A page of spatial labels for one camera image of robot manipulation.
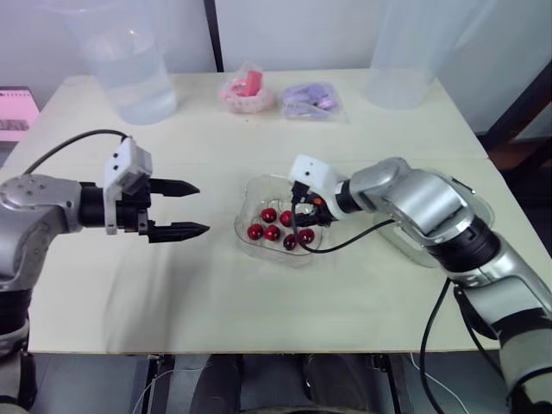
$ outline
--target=red ball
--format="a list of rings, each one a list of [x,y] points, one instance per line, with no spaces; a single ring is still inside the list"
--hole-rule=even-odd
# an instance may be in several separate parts
[[[251,240],[259,240],[262,237],[264,232],[265,230],[262,228],[260,224],[253,224],[249,226],[248,236]]]
[[[260,218],[262,218],[263,222],[272,223],[274,220],[276,220],[276,217],[278,216],[278,213],[273,208],[264,209],[260,212]]]
[[[274,226],[268,226],[265,230],[265,237],[270,240],[271,242],[274,242],[279,239],[279,229]]]
[[[289,210],[284,211],[279,215],[279,222],[286,227],[290,227],[292,225],[292,213]]]
[[[295,235],[287,235],[284,239],[285,250],[293,250],[297,246]]]
[[[305,244],[309,244],[314,240],[314,231],[311,229],[302,229],[299,231],[299,238]]]

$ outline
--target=white wall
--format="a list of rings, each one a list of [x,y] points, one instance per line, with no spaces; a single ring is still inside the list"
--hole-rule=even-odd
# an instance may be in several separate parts
[[[169,72],[215,71],[203,2],[151,1],[166,10]],[[42,107],[65,77],[88,69],[61,16],[36,8],[39,2],[0,1],[0,85],[28,86]]]
[[[386,1],[216,0],[224,69],[235,70],[243,59],[275,70],[367,67]],[[477,132],[552,59],[552,2],[497,3],[440,75]]]

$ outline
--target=table surface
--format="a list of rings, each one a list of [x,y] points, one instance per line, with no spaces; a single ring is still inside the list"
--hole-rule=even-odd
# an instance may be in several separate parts
[[[414,265],[380,235],[370,235],[300,269],[246,256],[234,218],[247,182],[286,175],[297,154],[310,154],[350,174],[387,156],[455,175],[493,206],[494,228],[552,285],[550,258],[500,174],[438,84],[421,106],[387,111],[362,95],[366,70],[269,72],[281,91],[308,80],[331,81],[347,122],[288,121],[275,110],[237,116],[217,100],[220,74],[175,75],[178,112],[163,122],[130,126],[111,111],[93,78],[71,77],[0,170],[21,173],[49,148],[77,133],[115,128],[132,134],[154,157],[154,176],[184,179],[201,194],[153,200],[159,224],[211,226],[189,241],[147,244],[136,234],[102,229],[59,236],[30,308],[30,348],[44,352],[293,352],[418,350],[444,281],[438,269]],[[38,173],[96,181],[116,139],[98,136],[55,155]],[[359,214],[332,225],[335,245],[371,224]],[[489,347],[496,343],[483,340]],[[473,349],[448,295],[429,349]]]

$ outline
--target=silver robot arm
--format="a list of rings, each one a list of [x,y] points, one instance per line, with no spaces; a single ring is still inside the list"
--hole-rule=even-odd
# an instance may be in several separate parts
[[[552,294],[447,180],[412,169],[400,158],[383,160],[347,179],[305,155],[297,157],[290,179],[295,203],[309,202],[313,194],[324,201],[309,215],[297,215],[299,226],[329,225],[356,211],[380,211],[395,220],[439,261],[455,284],[467,322],[499,340],[512,410],[552,410]]]
[[[105,227],[178,242],[209,229],[197,223],[156,226],[150,195],[199,192],[184,181],[151,179],[151,156],[125,138],[105,167],[105,187],[23,174],[0,185],[0,412],[22,412],[34,402],[35,364],[28,347],[28,307],[48,247],[56,235]]]

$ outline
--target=clear plastic container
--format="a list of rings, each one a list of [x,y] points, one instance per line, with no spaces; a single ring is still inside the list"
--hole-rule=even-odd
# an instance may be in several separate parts
[[[309,264],[312,261],[312,254],[303,250],[299,245],[291,251],[285,250],[282,244],[283,240],[286,235],[293,233],[293,230],[291,227],[284,227],[279,219],[270,223],[276,225],[280,230],[281,234],[277,241],[269,241],[264,237],[259,240],[251,240],[248,237],[248,227],[251,224],[259,223],[265,227],[268,225],[260,219],[260,212],[268,207],[274,208],[278,212],[278,217],[282,211],[292,207],[292,185],[288,179],[275,175],[262,175],[249,181],[245,191],[245,201],[234,223],[235,234],[238,236],[241,250],[250,256],[292,267]],[[299,204],[296,212],[308,213],[310,206]],[[313,226],[311,229],[315,233],[315,238],[310,246],[318,248],[323,239],[323,228]]]
[[[144,125],[176,109],[143,0],[44,0],[61,13],[121,118]]]
[[[455,188],[456,191],[466,200],[476,216],[483,220],[490,228],[494,224],[494,212],[491,206],[483,198],[466,187],[463,183],[452,177],[446,177],[439,172],[433,172],[441,175],[447,182]],[[376,213],[373,218],[374,224],[379,224],[388,220],[389,216],[383,213]],[[400,250],[406,257],[414,263],[423,267],[439,267],[439,262],[429,254],[422,246],[416,244],[398,224],[390,224],[378,229],[378,232],[395,248]]]
[[[418,105],[451,50],[485,21],[496,0],[388,0],[368,73],[368,99],[389,110]]]

